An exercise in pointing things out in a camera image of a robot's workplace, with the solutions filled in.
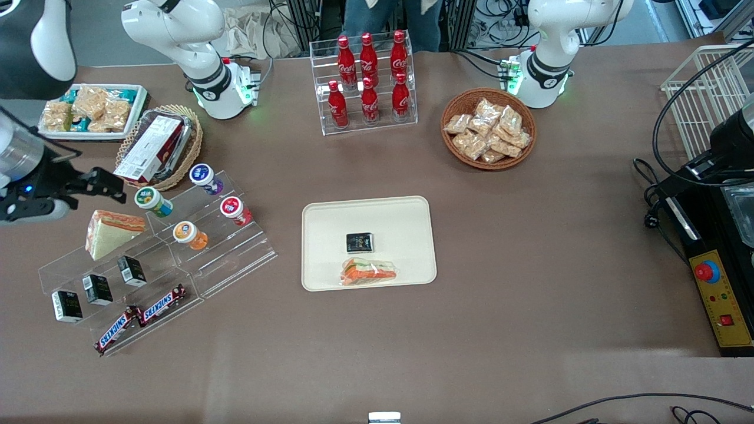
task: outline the white plastic tray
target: white plastic tray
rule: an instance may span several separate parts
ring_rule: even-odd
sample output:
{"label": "white plastic tray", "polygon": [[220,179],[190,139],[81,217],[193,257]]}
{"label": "white plastic tray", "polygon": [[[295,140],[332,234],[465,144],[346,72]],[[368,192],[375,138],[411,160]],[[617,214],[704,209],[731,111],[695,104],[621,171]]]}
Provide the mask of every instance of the white plastic tray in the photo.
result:
{"label": "white plastic tray", "polygon": [[[146,101],[146,89],[141,85],[136,84],[88,84],[94,85],[106,90],[136,90],[136,99],[131,105],[131,111],[128,114],[128,120],[121,133],[89,133],[89,132],[76,132],[76,131],[46,131],[42,126],[39,128],[39,133],[45,137],[49,137],[54,140],[80,140],[80,141],[101,141],[101,140],[125,140],[128,133],[131,132],[136,122],[139,121],[142,109],[144,109],[144,102]],[[81,88],[80,84],[74,84],[70,90],[78,90]]]}
{"label": "white plastic tray", "polygon": [[[345,236],[371,232],[374,253],[348,254]],[[301,229],[301,284],[309,291],[427,284],[437,276],[429,202],[421,196],[312,203]],[[343,262],[388,260],[398,276],[378,284],[343,286]]]}

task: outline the clear acrylic display stand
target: clear acrylic display stand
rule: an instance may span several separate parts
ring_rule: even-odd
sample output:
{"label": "clear acrylic display stand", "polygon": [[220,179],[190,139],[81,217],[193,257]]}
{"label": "clear acrylic display stand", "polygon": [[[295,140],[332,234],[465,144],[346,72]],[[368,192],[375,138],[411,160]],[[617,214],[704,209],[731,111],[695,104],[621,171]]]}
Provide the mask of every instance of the clear acrylic display stand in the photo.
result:
{"label": "clear acrylic display stand", "polygon": [[411,39],[409,32],[406,31],[406,49],[408,57],[406,58],[406,86],[411,95],[411,105],[409,107],[409,118],[405,122],[393,121],[393,85],[391,84],[390,71],[390,52],[393,49],[393,33],[380,32],[372,34],[372,45],[377,53],[377,67],[379,84],[375,87],[377,93],[377,102],[379,105],[380,119],[376,125],[366,126],[361,113],[361,92],[363,85],[361,83],[361,65],[359,54],[361,53],[361,37],[349,37],[348,44],[356,59],[357,76],[359,79],[358,91],[343,91],[343,84],[340,84],[340,91],[345,97],[345,105],[348,110],[349,126],[339,130],[335,128],[333,116],[330,115],[328,82],[336,80],[341,82],[340,72],[338,71],[338,40],[313,41],[309,43],[309,56],[311,59],[311,72],[314,75],[314,93],[317,95],[317,107],[320,110],[320,123],[322,125],[322,134],[340,134],[349,131],[371,130],[374,128],[393,127],[397,125],[409,125],[418,122],[418,107],[416,104],[416,80],[414,77],[414,59],[411,49]]}
{"label": "clear acrylic display stand", "polygon": [[[150,228],[102,259],[92,260],[89,253],[80,247],[39,269],[42,291],[48,296],[56,290],[78,294],[84,318],[72,325],[88,329],[93,344],[127,306],[136,305],[142,310],[146,309],[178,284],[183,285],[186,289],[183,299],[144,328],[139,327],[134,320],[131,327],[108,347],[106,356],[115,354],[147,333],[162,327],[277,256],[267,235],[255,220],[245,226],[237,226],[221,215],[220,202],[228,195],[239,197],[246,205],[250,203],[225,171],[219,172],[217,177],[224,184],[219,195],[208,195],[201,187],[191,187],[170,200],[173,202],[173,212],[170,215],[157,218],[152,212],[148,212],[146,216]],[[183,220],[193,222],[202,232],[207,233],[209,242],[204,249],[192,250],[188,245],[173,239],[173,227]],[[118,258],[123,255],[133,257],[141,263],[147,284],[134,287],[123,282],[118,269]],[[99,306],[87,302],[81,280],[89,274],[107,278],[112,303]],[[50,302],[50,317],[54,320],[52,301]]]}

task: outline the jeans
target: jeans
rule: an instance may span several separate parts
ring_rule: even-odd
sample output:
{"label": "jeans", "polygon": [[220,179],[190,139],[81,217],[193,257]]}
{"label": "jeans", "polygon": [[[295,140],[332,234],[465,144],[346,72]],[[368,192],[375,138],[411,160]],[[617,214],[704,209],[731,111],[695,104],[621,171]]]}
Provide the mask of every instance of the jeans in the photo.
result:
{"label": "jeans", "polygon": [[[365,32],[381,32],[398,0],[378,0],[373,8],[365,0],[346,0],[343,35],[358,37]],[[440,48],[440,8],[437,0],[425,14],[421,14],[421,0],[403,0],[409,20],[409,36],[414,51],[437,51]]]}

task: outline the table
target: table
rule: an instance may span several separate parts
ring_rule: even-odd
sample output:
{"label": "table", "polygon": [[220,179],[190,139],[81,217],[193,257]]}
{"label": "table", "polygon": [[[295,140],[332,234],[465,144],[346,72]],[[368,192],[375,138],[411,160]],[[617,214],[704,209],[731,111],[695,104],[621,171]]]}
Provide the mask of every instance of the table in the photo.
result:
{"label": "table", "polygon": [[[651,157],[659,84],[703,42],[583,49],[567,92],[534,112],[532,154],[497,173],[462,164],[440,137],[453,96],[494,84],[460,58],[415,56],[416,126],[327,138],[308,61],[277,61],[259,107],[231,121],[202,115],[201,159],[244,187],[279,257],[99,359],[86,331],[54,322],[36,270],[84,242],[92,210],[139,210],[83,198],[62,221],[0,230],[0,414],[56,424],[348,423],[399,410],[409,424],[527,423],[632,392],[750,401],[754,360],[716,357],[689,271],[642,225],[644,183],[630,164]],[[175,66],[81,69],[78,79],[142,84],[154,105],[200,112]],[[673,137],[671,126],[663,137]],[[682,158],[671,141],[666,154]],[[76,146],[80,169],[112,169],[116,145]],[[432,284],[302,288],[305,205],[401,195],[429,200]],[[657,399],[559,422],[669,423],[671,404],[751,420],[700,401]]]}

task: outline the wicker basket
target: wicker basket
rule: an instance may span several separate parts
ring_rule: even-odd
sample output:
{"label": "wicker basket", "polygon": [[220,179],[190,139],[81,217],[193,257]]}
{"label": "wicker basket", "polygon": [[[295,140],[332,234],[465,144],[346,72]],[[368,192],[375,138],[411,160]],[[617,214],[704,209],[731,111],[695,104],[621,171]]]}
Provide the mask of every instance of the wicker basket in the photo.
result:
{"label": "wicker basket", "polygon": [[[474,161],[463,153],[459,152],[453,144],[451,134],[445,132],[444,128],[448,124],[448,122],[450,122],[450,118],[452,118],[454,115],[461,115],[464,113],[473,115],[474,110],[477,107],[477,103],[483,97],[494,104],[501,106],[510,106],[513,108],[513,110],[521,115],[521,118],[523,119],[522,128],[525,129],[530,136],[532,136],[532,140],[529,145],[524,148],[524,150],[521,152],[521,156],[519,156],[518,158],[504,158],[492,164],[487,164],[483,161]],[[469,164],[473,167],[488,171],[505,169],[518,164],[519,162],[524,160],[524,158],[526,158],[529,153],[531,153],[532,149],[534,148],[534,143],[537,141],[537,127],[534,123],[534,116],[532,116],[529,108],[521,103],[521,100],[518,100],[512,94],[506,93],[502,90],[496,90],[494,88],[472,88],[471,90],[464,91],[463,93],[454,97],[453,100],[450,100],[448,106],[445,106],[443,118],[440,120],[440,132],[443,135],[443,140],[445,140],[445,145],[448,146],[448,150],[450,150],[450,152],[455,155],[456,158],[458,158],[465,164]]]}
{"label": "wicker basket", "polygon": [[[159,191],[164,191],[167,189],[170,189],[171,187],[174,187],[177,185],[183,177],[186,176],[186,174],[189,172],[189,169],[194,164],[194,161],[199,156],[199,150],[201,149],[201,138],[203,131],[201,130],[201,124],[199,123],[199,117],[196,116],[194,111],[191,109],[185,107],[185,106],[178,106],[178,105],[167,105],[167,106],[160,106],[156,108],[157,110],[162,110],[165,112],[173,112],[177,113],[179,115],[188,116],[192,122],[194,123],[194,128],[192,130],[191,138],[188,139],[188,143],[186,144],[186,147],[183,148],[183,152],[181,153],[181,157],[178,160],[178,169],[173,172],[173,175],[168,177],[165,181],[157,181],[152,180],[149,183],[134,183],[133,181],[125,180],[126,184],[132,187],[144,187],[144,186],[151,186],[155,187]],[[128,151],[131,148],[131,144],[133,143],[134,138],[136,137],[136,131],[139,129],[139,125],[137,125],[131,132],[128,134],[128,137],[126,137],[126,140],[121,144],[120,149],[118,149],[118,155],[115,157],[115,166],[117,167],[121,161],[123,160],[123,157],[128,153]]]}

